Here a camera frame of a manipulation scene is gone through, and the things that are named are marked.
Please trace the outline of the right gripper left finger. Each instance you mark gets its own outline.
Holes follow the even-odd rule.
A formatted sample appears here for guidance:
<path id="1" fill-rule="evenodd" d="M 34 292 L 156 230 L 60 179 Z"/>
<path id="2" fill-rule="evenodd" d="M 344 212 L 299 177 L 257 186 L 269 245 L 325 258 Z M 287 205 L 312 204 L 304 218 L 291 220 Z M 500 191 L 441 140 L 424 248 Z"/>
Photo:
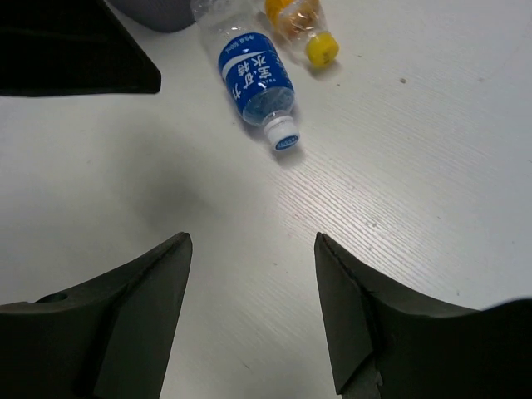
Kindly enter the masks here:
<path id="1" fill-rule="evenodd" d="M 77 286 L 2 305 L 2 397 L 159 397 L 191 258 L 179 233 Z"/>

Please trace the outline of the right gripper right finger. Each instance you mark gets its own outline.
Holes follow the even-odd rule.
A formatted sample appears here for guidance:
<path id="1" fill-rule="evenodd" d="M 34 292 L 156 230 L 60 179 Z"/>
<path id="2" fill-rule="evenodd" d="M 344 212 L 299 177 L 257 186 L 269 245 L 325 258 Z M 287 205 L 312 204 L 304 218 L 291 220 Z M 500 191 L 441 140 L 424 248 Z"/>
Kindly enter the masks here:
<path id="1" fill-rule="evenodd" d="M 530 397 L 529 299 L 483 310 L 446 303 L 378 272 L 325 234 L 314 255 L 340 397 Z"/>

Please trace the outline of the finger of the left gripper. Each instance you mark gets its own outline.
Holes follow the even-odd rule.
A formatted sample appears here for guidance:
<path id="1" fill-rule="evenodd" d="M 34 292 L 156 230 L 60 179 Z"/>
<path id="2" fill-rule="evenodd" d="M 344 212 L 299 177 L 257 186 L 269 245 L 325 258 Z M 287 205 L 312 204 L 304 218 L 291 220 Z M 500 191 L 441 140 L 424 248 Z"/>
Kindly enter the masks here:
<path id="1" fill-rule="evenodd" d="M 156 94 L 161 74 L 103 1 L 3 1 L 1 93 Z"/>

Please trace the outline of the clear bottle blue label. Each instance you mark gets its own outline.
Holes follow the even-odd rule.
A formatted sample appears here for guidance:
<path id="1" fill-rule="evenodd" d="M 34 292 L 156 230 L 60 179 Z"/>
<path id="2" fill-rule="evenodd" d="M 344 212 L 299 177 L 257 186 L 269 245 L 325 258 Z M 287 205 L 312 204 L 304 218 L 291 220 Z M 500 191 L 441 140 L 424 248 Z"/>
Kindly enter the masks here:
<path id="1" fill-rule="evenodd" d="M 202 44 L 243 122 L 273 151 L 294 147 L 295 90 L 278 52 L 247 1 L 192 1 Z"/>

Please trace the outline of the clear bottle orange cap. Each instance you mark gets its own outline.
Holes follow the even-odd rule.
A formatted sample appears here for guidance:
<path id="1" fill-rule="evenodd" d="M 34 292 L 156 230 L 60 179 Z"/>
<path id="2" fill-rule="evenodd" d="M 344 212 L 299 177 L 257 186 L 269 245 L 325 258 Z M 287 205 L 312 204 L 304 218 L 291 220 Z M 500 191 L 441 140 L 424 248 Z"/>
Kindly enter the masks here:
<path id="1" fill-rule="evenodd" d="M 340 47 L 328 29 L 320 1 L 264 1 L 263 9 L 273 30 L 310 68 L 321 70 L 336 61 Z"/>

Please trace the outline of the grey mesh waste bin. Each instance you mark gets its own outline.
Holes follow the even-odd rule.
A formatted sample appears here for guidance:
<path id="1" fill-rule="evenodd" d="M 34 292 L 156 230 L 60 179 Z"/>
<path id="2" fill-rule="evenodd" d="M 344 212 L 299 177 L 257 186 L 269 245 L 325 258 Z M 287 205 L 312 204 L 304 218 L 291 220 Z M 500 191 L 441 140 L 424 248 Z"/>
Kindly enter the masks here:
<path id="1" fill-rule="evenodd" d="M 179 32 L 195 23 L 190 0 L 109 0 L 108 3 L 155 32 Z"/>

